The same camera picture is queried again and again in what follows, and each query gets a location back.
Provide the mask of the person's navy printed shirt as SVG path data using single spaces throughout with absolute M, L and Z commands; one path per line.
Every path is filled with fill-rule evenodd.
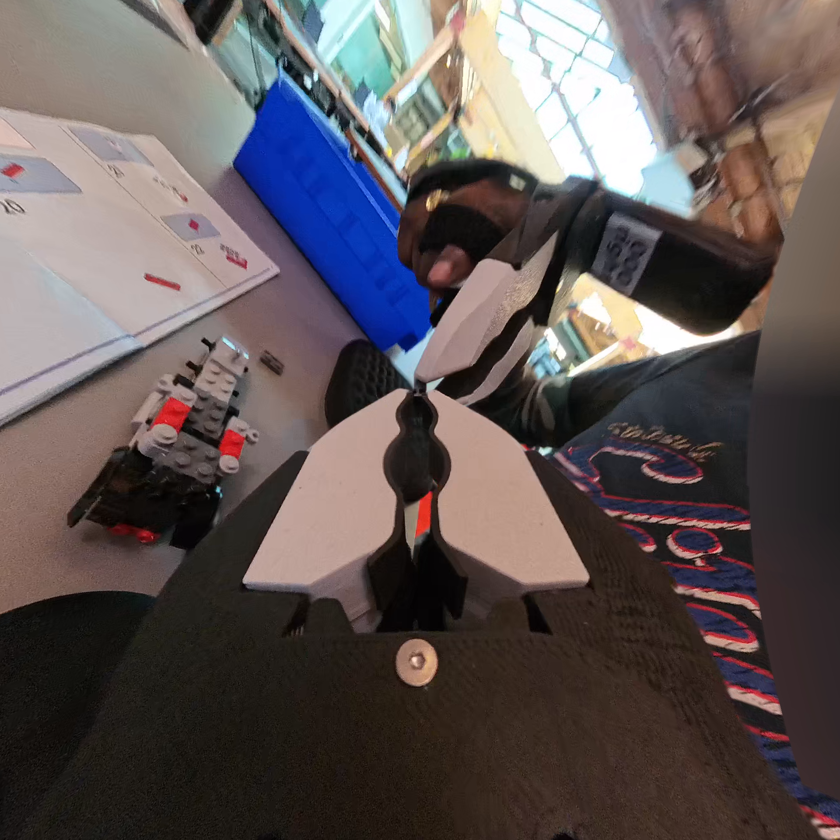
M 802 781 L 770 669 L 753 566 L 749 409 L 761 332 L 573 376 L 512 372 L 472 409 L 546 448 L 661 564 L 736 715 L 820 838 L 838 800 Z

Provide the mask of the grey red toy brick vehicle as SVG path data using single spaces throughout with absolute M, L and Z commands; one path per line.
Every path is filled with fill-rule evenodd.
M 165 374 L 132 417 L 129 442 L 115 448 L 66 515 L 69 528 L 95 523 L 141 544 L 167 538 L 191 551 L 214 528 L 223 482 L 239 472 L 259 431 L 239 415 L 249 352 L 226 336 L 202 339 L 188 374 Z

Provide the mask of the grey desk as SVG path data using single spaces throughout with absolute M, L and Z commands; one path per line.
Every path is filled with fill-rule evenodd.
M 279 276 L 120 360 L 1 433 L 1 609 L 78 592 L 157 595 L 182 552 L 143 546 L 71 505 L 122 445 L 154 380 L 221 333 L 267 350 L 243 415 L 261 433 L 226 486 L 226 516 L 285 459 L 327 430 L 323 400 L 340 351 L 362 331 L 233 167 L 254 114 L 217 65 L 122 2 L 2 2 L 2 104 L 157 137 L 279 267 Z

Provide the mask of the blue plastic bin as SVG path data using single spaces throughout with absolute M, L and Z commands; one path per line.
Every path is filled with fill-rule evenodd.
M 379 350 L 425 340 L 427 294 L 397 257 L 397 210 L 286 73 L 268 89 L 234 169 Z

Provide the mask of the person's right hand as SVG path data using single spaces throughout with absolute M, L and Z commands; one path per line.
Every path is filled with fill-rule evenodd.
M 397 231 L 397 256 L 433 295 L 457 286 L 514 231 L 539 181 L 492 159 L 428 165 L 413 176 Z

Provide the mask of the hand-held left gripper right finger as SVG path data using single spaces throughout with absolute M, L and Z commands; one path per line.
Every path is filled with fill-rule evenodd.
M 446 395 L 420 401 L 435 483 L 420 549 L 420 622 L 586 587 L 590 574 L 526 449 Z

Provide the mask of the orange traffic cone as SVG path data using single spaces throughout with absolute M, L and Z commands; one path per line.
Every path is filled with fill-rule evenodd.
M 411 550 L 425 540 L 431 529 L 433 498 L 434 493 L 429 491 L 420 500 L 404 507 L 405 537 Z

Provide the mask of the open instruction booklet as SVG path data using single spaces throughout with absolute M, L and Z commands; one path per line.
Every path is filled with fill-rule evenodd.
M 278 275 L 153 135 L 1 130 L 2 425 Z

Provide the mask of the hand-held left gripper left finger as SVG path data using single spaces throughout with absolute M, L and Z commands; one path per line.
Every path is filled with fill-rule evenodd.
M 334 599 L 352 623 L 379 617 L 382 632 L 412 628 L 417 572 L 385 474 L 402 432 L 397 414 L 412 396 L 391 392 L 310 448 L 245 573 L 246 589 Z

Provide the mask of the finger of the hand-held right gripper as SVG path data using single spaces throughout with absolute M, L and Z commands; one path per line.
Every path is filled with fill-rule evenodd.
M 516 315 L 480 352 L 478 360 L 449 375 L 449 398 L 466 406 L 481 403 L 500 389 L 516 385 L 544 334 L 531 315 Z
M 479 262 L 434 328 L 415 369 L 416 384 L 467 371 L 537 301 L 558 237 L 552 234 L 520 267 L 493 258 Z

